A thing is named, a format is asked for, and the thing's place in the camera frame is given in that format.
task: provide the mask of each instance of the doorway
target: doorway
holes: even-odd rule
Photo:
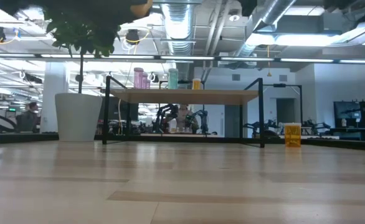
[[[295,122],[295,99],[277,99],[277,123]]]

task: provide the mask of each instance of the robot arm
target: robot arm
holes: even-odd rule
[[[177,118],[178,107],[176,105],[169,103],[166,106],[160,107],[158,110],[158,113],[156,114],[156,121],[153,124],[154,132],[158,132],[158,131],[161,132],[161,125],[163,123],[164,115],[166,114],[167,111],[171,111],[168,116],[172,117],[172,119]]]
[[[186,126],[190,126],[195,122],[195,117],[199,116],[201,118],[201,129],[202,129],[202,134],[205,134],[208,132],[208,128],[207,128],[207,111],[205,110],[199,110],[195,113],[193,113],[192,115],[188,115],[186,118]]]

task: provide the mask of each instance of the yellow container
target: yellow container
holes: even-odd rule
[[[194,78],[192,80],[192,89],[193,90],[200,90],[201,89],[201,79],[200,78]]]
[[[285,124],[285,146],[301,147],[301,124],[287,123]]]

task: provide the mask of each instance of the plant stem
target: plant stem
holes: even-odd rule
[[[78,81],[78,93],[82,93],[83,65],[84,65],[84,54],[80,54],[80,80]]]

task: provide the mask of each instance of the white planter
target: white planter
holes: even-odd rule
[[[102,97],[78,93],[55,95],[59,141],[94,141]]]

